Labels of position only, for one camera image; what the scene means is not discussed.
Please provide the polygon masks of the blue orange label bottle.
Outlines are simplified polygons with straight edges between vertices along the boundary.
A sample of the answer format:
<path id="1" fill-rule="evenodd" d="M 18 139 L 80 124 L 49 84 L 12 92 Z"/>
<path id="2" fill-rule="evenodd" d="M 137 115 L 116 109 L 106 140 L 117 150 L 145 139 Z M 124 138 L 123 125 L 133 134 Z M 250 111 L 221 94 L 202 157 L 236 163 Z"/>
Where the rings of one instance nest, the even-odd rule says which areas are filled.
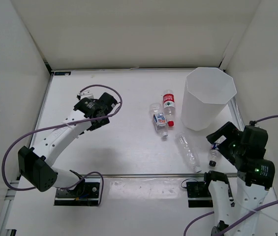
<path id="1" fill-rule="evenodd" d="M 152 122 L 156 133 L 162 139 L 166 139 L 168 137 L 168 126 L 162 106 L 159 103 L 151 104 L 150 115 L 152 117 Z"/>

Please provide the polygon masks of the clear unlabeled plastic bottle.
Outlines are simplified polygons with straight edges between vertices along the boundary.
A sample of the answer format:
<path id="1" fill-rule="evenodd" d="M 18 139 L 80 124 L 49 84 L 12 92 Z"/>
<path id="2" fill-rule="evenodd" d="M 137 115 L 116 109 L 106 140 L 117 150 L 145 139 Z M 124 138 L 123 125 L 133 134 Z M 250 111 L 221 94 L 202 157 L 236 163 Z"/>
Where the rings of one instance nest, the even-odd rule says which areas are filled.
<path id="1" fill-rule="evenodd" d="M 190 168 L 193 173 L 201 172 L 200 160 L 198 153 L 188 134 L 181 132 L 176 134 L 175 143 L 178 148 L 179 154 L 184 160 L 185 164 Z"/>

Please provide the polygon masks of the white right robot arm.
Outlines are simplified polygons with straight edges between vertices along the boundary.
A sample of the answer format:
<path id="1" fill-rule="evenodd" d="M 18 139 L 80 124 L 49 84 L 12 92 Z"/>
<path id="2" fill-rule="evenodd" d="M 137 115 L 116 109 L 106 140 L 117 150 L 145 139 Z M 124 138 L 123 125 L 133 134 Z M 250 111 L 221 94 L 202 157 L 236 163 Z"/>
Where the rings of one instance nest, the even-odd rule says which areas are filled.
<path id="1" fill-rule="evenodd" d="M 229 180 L 226 174 L 208 171 L 204 174 L 202 190 L 213 202 L 215 225 L 213 236 L 253 236 L 259 216 L 257 207 L 273 186 L 275 166 L 264 158 L 268 133 L 262 128 L 247 125 L 243 131 L 227 122 L 216 132 L 207 136 L 210 144 L 219 138 L 218 151 L 237 170 L 237 193 L 233 196 L 234 205 L 229 198 Z"/>

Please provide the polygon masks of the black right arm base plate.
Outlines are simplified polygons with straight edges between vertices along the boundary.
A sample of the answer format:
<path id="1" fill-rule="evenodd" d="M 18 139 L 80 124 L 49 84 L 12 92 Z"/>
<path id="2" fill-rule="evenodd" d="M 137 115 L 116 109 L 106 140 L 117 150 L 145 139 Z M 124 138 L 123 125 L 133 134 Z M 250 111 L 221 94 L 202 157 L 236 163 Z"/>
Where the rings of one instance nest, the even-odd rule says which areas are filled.
<path id="1" fill-rule="evenodd" d="M 181 182 L 181 188 L 187 192 L 189 208 L 213 208 L 209 184 L 205 181 L 187 178 Z"/>

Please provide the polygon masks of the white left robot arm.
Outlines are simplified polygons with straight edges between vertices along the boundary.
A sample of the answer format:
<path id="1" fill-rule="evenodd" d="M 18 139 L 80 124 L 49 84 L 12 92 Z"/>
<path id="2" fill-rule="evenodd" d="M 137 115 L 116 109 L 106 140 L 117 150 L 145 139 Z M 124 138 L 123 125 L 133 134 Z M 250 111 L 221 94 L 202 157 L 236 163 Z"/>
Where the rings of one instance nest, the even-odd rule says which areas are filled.
<path id="1" fill-rule="evenodd" d="M 78 101 L 64 126 L 54 129 L 40 143 L 18 151 L 21 175 L 40 192 L 51 187 L 63 188 L 72 196 L 79 197 L 85 192 L 85 182 L 74 171 L 63 171 L 53 165 L 59 155 L 86 131 L 93 131 L 109 123 L 107 115 L 117 105 L 117 100 L 108 93 L 99 99 L 87 96 Z"/>

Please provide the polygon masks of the red label plastic bottle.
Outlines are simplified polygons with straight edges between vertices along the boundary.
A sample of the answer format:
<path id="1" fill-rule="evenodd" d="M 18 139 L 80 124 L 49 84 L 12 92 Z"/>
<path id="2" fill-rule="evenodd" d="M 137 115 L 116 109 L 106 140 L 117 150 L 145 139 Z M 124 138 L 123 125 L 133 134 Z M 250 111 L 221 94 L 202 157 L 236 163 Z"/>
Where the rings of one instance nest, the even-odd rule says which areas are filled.
<path id="1" fill-rule="evenodd" d="M 163 110 L 165 113 L 165 117 L 170 128 L 174 127 L 175 124 L 175 99 L 173 91 L 168 89 L 163 93 Z"/>

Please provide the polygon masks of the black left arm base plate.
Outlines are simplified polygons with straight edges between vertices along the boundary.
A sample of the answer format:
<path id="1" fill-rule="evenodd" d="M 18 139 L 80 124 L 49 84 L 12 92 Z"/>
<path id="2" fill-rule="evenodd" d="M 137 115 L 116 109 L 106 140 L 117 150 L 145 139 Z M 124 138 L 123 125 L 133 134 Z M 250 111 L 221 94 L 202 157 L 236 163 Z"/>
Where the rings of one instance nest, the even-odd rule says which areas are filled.
<path id="1" fill-rule="evenodd" d="M 72 190 L 56 190 L 54 205 L 96 207 L 101 195 L 101 179 L 87 178 Z"/>

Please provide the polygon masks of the dark blue label bottle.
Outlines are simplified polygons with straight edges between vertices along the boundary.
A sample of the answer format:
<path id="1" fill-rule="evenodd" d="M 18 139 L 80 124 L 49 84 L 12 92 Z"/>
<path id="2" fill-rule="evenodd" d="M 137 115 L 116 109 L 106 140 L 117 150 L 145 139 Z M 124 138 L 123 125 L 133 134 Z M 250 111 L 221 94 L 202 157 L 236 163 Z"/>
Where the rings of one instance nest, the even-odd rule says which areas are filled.
<path id="1" fill-rule="evenodd" d="M 221 153 L 219 152 L 220 143 L 213 143 L 208 154 L 209 166 L 215 167 L 221 160 Z"/>

